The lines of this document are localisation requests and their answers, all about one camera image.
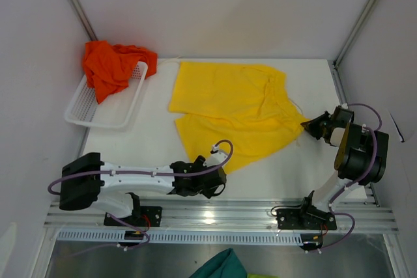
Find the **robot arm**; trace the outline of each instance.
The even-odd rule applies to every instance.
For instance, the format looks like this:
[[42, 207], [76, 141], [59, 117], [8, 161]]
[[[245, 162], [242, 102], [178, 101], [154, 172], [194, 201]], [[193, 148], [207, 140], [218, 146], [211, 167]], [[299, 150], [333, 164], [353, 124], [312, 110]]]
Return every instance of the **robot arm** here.
[[338, 106], [333, 115], [326, 112], [302, 123], [312, 137], [317, 140], [323, 137], [326, 143], [339, 147], [334, 162], [336, 171], [320, 189], [305, 197], [300, 206], [276, 210], [279, 229], [336, 230], [335, 205], [352, 190], [382, 178], [388, 134], [379, 131], [371, 134], [369, 129], [353, 124], [353, 117], [352, 111]]
[[[199, 156], [193, 163], [178, 161], [161, 167], [142, 168], [104, 162], [100, 153], [91, 152], [64, 166], [62, 176], [88, 171], [99, 174], [62, 181], [59, 208], [82, 210], [92, 207], [125, 218], [140, 213], [139, 197], [135, 194], [140, 191], [183, 197], [202, 194], [209, 199], [224, 190], [226, 174], [219, 165], [227, 159], [228, 154], [215, 149], [207, 160]], [[223, 188], [220, 192], [217, 191], [219, 187]]]

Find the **purple tube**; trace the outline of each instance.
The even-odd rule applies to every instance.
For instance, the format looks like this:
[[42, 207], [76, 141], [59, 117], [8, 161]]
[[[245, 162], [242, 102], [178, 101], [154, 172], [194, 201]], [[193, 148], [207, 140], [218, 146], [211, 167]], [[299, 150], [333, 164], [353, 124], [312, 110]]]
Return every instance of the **purple tube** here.
[[353, 106], [367, 107], [368, 109], [370, 109], [372, 112], [375, 113], [375, 115], [377, 116], [378, 121], [379, 121], [379, 125], [378, 125], [378, 127], [377, 127], [377, 129], [375, 131], [381, 129], [381, 127], [382, 127], [382, 119], [381, 119], [381, 116], [379, 115], [378, 111], [375, 110], [373, 107], [371, 107], [370, 105], [367, 105], [367, 104], [348, 104], [348, 106], [349, 107], [353, 107]]
[[[363, 180], [368, 174], [369, 172], [372, 170], [373, 164], [375, 163], [375, 159], [377, 158], [377, 137], [375, 136], [375, 133], [373, 132], [373, 130], [369, 127], [364, 127], [364, 129], [366, 129], [367, 131], [370, 132], [371, 136], [372, 136], [372, 143], [373, 143], [373, 149], [372, 149], [372, 156], [371, 156], [371, 161], [369, 162], [369, 165], [367, 167], [367, 169], [364, 171], [364, 173], [362, 175], [360, 175], [357, 179], [353, 180], [352, 182], [349, 182], [348, 184], [346, 184], [346, 187], [351, 187], [353, 184], [356, 184], [357, 182], [360, 182], [361, 180]], [[333, 204], [333, 202], [345, 191], [345, 187], [342, 187], [338, 192], [336, 192], [333, 197], [330, 199], [329, 204]], [[347, 216], [350, 219], [352, 219], [352, 226], [349, 229], [349, 231], [338, 241], [331, 243], [329, 245], [326, 245], [325, 247], [322, 247], [320, 250], [326, 250], [330, 247], [333, 247], [343, 241], [345, 241], [352, 233], [355, 225], [356, 225], [356, 221], [354, 220], [354, 217], [351, 214], [348, 213], [337, 213], [335, 211], [333, 211], [332, 207], [329, 206], [329, 210], [332, 214], [334, 215], [342, 215], [342, 216]]]
[[[234, 151], [233, 143], [228, 139], [222, 139], [218, 141], [214, 146], [217, 147], [221, 143], [228, 143], [230, 145], [229, 155], [220, 164], [210, 169], [205, 169], [204, 171], [196, 172], [196, 173], [184, 173], [184, 174], [183, 173], [155, 173], [155, 175], [156, 176], [195, 177], [195, 176], [201, 176], [204, 174], [211, 173], [212, 171], [215, 171], [219, 169], [220, 167], [222, 167], [223, 165], [225, 165], [233, 155], [233, 151]], [[112, 171], [89, 171], [89, 172], [82, 172], [82, 173], [77, 173], [77, 174], [72, 174], [72, 175], [68, 175], [65, 177], [61, 177], [59, 179], [54, 180], [53, 182], [49, 184], [48, 192], [51, 193], [52, 195], [60, 195], [59, 192], [52, 190], [52, 187], [56, 184], [59, 184], [60, 182], [65, 182], [70, 179], [75, 179], [75, 178], [84, 177], [84, 176], [97, 175], [97, 174], [111, 174], [111, 173]], [[147, 171], [124, 171], [124, 170], [115, 171], [115, 173], [116, 174], [140, 174], [140, 175], [149, 175], [149, 176], [152, 176], [154, 174], [153, 172], [147, 172]]]
[[[137, 228], [137, 227], [135, 227], [133, 225], [130, 225], [128, 223], [125, 223], [124, 221], [122, 221], [121, 219], [115, 217], [114, 215], [109, 214], [109, 216], [111, 218], [113, 218], [116, 222], [118, 222], [118, 223], [120, 223], [120, 224], [122, 224], [122, 225], [124, 225], [126, 227], [129, 227], [129, 228], [131, 228], [131, 229], [133, 229], [135, 231], [139, 231], [147, 239], [147, 241], [145, 241], [143, 243], [138, 243], [137, 245], [135, 245], [133, 247], [126, 247], [126, 250], [128, 250], [128, 251], [129, 250], [134, 250], [134, 249], [137, 249], [138, 247], [142, 247], [144, 245], [147, 245], [150, 242], [151, 237], [149, 237], [149, 235], [146, 233], [146, 231], [144, 231], [144, 230], [142, 230], [140, 228]], [[104, 244], [96, 245], [94, 247], [89, 247], [88, 249], [84, 249], [84, 250], [79, 251], [79, 252], [75, 252], [75, 253], [72, 253], [72, 254], [69, 254], [69, 255], [65, 255], [64, 257], [65, 258], [67, 258], [67, 257], [76, 257], [78, 255], [81, 255], [81, 254], [84, 254], [84, 253], [87, 253], [87, 252], [90, 252], [90, 251], [93, 251], [93, 250], [96, 250], [96, 249], [101, 249], [102, 247], [118, 247], [118, 246], [117, 246], [117, 244], [114, 244], [114, 243], [104, 243]]]

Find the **red wire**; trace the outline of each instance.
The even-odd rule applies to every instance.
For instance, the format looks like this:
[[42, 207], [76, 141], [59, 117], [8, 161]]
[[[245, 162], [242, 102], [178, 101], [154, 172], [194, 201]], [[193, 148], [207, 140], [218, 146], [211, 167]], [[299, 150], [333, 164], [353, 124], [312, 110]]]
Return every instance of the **red wire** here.
[[149, 220], [149, 218], [146, 215], [142, 215], [142, 217], [148, 223], [148, 230], [149, 230], [151, 228], [151, 221]]
[[326, 236], [326, 235], [327, 235], [328, 228], [327, 228], [326, 224], [323, 224], [323, 226], [324, 226], [324, 229], [326, 229], [326, 232], [322, 235], [322, 236], [324, 237], [324, 236]]

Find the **orange cloth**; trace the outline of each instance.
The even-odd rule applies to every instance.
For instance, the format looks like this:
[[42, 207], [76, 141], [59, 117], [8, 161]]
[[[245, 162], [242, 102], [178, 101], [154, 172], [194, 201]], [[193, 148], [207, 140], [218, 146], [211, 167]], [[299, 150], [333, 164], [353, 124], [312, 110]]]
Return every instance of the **orange cloth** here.
[[128, 80], [139, 61], [148, 64], [145, 78], [156, 73], [158, 55], [146, 48], [111, 46], [105, 40], [85, 43], [83, 68], [87, 76], [87, 86], [96, 90], [98, 104], [108, 95], [129, 86]]

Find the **white wall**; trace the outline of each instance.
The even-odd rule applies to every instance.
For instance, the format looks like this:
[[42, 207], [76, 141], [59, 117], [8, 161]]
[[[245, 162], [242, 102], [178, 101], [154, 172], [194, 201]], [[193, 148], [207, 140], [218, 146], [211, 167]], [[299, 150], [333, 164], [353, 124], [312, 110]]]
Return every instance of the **white wall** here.
[[162, 56], [334, 59], [366, 0], [80, 0], [97, 36]]
[[4, 273], [17, 278], [36, 256], [46, 186], [79, 147], [83, 130], [63, 111], [81, 79], [87, 37], [67, 0], [0, 0], [0, 8], [0, 237], [17, 223]]
[[[348, 99], [374, 105], [390, 133], [386, 173], [376, 188], [382, 204], [394, 209], [411, 277], [417, 277], [416, 23], [416, 0], [381, 0], [341, 65]], [[399, 142], [388, 111], [405, 143]], [[361, 116], [375, 125], [371, 115]]]

